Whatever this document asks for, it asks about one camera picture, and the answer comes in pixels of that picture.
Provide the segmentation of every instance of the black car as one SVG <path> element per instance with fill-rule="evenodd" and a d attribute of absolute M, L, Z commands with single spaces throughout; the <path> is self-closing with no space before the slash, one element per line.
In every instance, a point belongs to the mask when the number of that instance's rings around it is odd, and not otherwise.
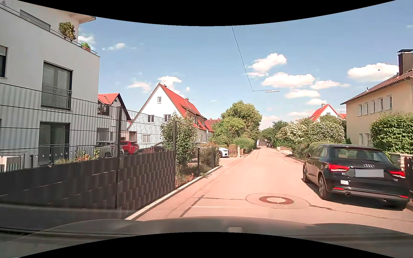
<path fill-rule="evenodd" d="M 379 199 L 399 209 L 409 202 L 405 173 L 379 149 L 322 144 L 307 158 L 303 181 L 317 184 L 323 200 L 336 193 Z"/>

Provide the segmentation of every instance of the blurred license plate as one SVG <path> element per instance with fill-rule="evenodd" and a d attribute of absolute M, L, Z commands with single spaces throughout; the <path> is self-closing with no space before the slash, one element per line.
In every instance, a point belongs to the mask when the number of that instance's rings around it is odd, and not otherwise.
<path fill-rule="evenodd" d="M 383 169 L 355 169 L 355 177 L 384 177 Z"/>

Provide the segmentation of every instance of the house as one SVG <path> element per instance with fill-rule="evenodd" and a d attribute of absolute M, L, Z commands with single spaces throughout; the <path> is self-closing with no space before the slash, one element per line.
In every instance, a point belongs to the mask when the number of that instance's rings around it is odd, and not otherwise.
<path fill-rule="evenodd" d="M 347 114 L 337 113 L 336 110 L 330 104 L 321 104 L 321 108 L 315 110 L 315 112 L 313 112 L 313 114 L 308 118 L 310 118 L 313 121 L 319 121 L 319 117 L 326 114 L 337 116 L 343 119 L 347 117 Z"/>
<path fill-rule="evenodd" d="M 99 118 L 96 132 L 97 141 L 116 141 L 118 120 L 121 123 L 121 137 L 119 140 L 136 141 L 136 132 L 127 131 L 131 120 L 129 110 L 125 107 L 120 93 L 98 94 L 97 116 Z"/>
<path fill-rule="evenodd" d="M 95 19 L 0 0 L 0 154 L 24 156 L 27 167 L 93 151 L 100 57 L 77 33 Z M 66 21 L 76 39 L 59 33 Z"/>
<path fill-rule="evenodd" d="M 370 145 L 370 124 L 381 114 L 413 112 L 413 49 L 398 51 L 399 72 L 342 103 L 347 106 L 347 137 Z"/>
<path fill-rule="evenodd" d="M 212 136 L 213 130 L 205 123 L 207 119 L 195 105 L 189 102 L 188 98 L 181 97 L 161 84 L 152 91 L 127 130 L 137 132 L 140 148 L 153 146 L 162 141 L 160 126 L 167 122 L 173 113 L 189 116 L 194 120 L 198 141 L 207 141 Z"/>

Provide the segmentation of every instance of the parked car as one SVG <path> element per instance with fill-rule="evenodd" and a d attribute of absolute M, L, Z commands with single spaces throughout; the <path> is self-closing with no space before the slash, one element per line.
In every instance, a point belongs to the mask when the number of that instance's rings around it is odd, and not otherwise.
<path fill-rule="evenodd" d="M 132 155 L 140 148 L 140 146 L 135 141 L 129 140 L 122 140 L 121 146 L 123 148 L 124 155 Z"/>
<path fill-rule="evenodd" d="M 101 140 L 96 142 L 95 148 L 100 150 L 100 157 L 112 157 L 114 155 L 114 149 L 116 148 L 116 143 Z M 124 155 L 123 148 L 120 146 L 121 155 Z"/>
<path fill-rule="evenodd" d="M 204 141 L 195 141 L 195 142 L 192 143 L 192 145 L 193 146 L 199 146 L 202 143 L 203 144 L 208 144 L 207 142 L 204 142 Z M 219 155 L 219 157 L 229 157 L 229 150 L 226 149 L 226 148 L 219 147 L 218 151 L 217 151 L 217 154 Z"/>
<path fill-rule="evenodd" d="M 142 149 L 137 149 L 135 151 L 135 155 L 141 155 L 141 154 L 148 154 L 148 153 L 154 153 L 154 152 L 162 152 L 165 151 L 165 145 L 164 142 L 159 142 L 151 147 L 147 148 L 142 148 Z"/>
<path fill-rule="evenodd" d="M 318 185 L 319 196 L 333 194 L 378 199 L 404 209 L 409 202 L 406 174 L 379 149 L 351 144 L 322 144 L 307 155 L 303 181 Z"/>

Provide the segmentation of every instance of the road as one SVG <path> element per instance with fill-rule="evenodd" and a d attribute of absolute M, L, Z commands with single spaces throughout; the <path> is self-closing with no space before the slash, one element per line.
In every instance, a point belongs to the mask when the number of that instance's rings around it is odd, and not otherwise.
<path fill-rule="evenodd" d="M 413 212 L 386 209 L 376 200 L 337 196 L 321 200 L 314 184 L 302 182 L 302 163 L 275 149 L 261 148 L 244 158 L 223 158 L 223 167 L 187 187 L 138 220 L 193 216 L 245 216 L 302 223 L 349 223 L 413 235 Z M 282 196 L 288 205 L 259 201 Z M 267 198 L 276 202 L 276 198 Z"/>

